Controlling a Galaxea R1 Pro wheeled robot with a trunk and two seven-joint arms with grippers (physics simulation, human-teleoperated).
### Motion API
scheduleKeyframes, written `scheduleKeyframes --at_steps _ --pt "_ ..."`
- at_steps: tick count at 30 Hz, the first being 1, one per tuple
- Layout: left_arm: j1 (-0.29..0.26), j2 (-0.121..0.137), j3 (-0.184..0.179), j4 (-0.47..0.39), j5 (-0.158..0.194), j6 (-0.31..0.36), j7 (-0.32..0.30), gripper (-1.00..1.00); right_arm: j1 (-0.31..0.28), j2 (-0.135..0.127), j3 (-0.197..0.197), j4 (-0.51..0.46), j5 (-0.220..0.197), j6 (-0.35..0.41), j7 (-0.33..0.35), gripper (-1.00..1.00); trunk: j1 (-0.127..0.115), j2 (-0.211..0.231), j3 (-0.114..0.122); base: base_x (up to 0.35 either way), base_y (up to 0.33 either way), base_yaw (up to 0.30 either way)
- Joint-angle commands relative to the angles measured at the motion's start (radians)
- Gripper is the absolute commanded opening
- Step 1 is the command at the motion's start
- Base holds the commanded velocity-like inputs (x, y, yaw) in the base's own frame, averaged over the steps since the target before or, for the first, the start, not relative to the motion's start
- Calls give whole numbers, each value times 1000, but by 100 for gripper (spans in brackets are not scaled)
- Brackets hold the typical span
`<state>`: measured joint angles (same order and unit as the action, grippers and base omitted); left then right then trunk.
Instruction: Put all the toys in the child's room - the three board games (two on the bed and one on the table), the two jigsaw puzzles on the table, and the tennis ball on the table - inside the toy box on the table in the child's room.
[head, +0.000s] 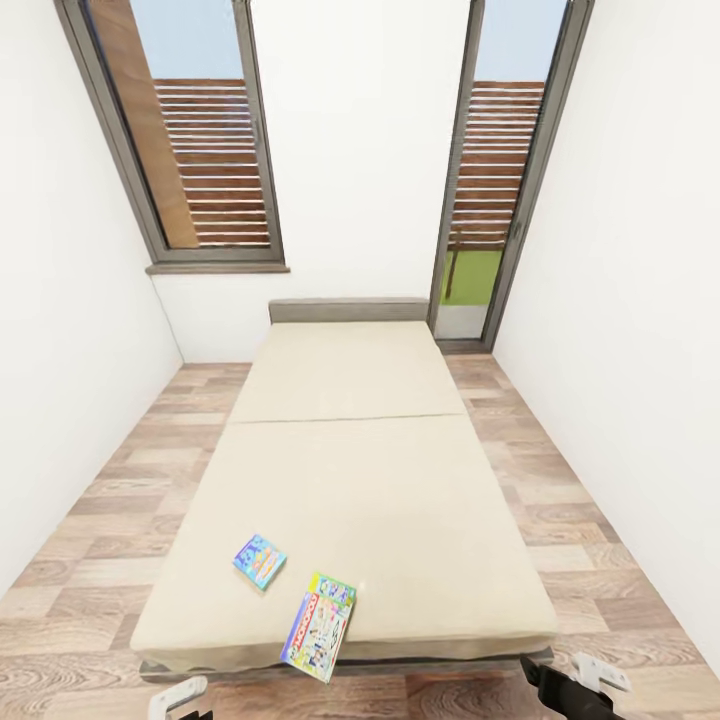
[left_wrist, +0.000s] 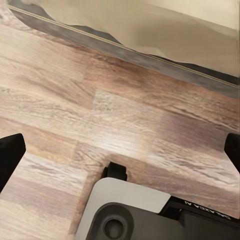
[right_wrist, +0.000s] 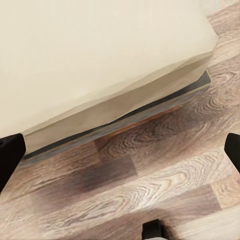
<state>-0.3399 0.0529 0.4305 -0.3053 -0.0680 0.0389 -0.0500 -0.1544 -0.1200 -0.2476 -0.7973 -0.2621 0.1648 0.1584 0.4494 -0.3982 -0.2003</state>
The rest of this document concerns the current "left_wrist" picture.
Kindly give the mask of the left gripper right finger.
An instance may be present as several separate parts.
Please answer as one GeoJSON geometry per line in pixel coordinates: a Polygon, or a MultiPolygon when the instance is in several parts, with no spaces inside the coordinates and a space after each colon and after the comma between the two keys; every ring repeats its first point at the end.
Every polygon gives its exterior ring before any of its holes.
{"type": "Polygon", "coordinates": [[[228,133],[224,151],[240,173],[240,135],[228,133]]]}

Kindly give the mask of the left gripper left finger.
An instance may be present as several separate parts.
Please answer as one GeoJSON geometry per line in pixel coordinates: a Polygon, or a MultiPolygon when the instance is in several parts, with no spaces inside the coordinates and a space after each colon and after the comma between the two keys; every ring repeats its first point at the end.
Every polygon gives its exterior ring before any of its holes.
{"type": "Polygon", "coordinates": [[[26,152],[21,133],[0,139],[0,193],[26,152]]]}

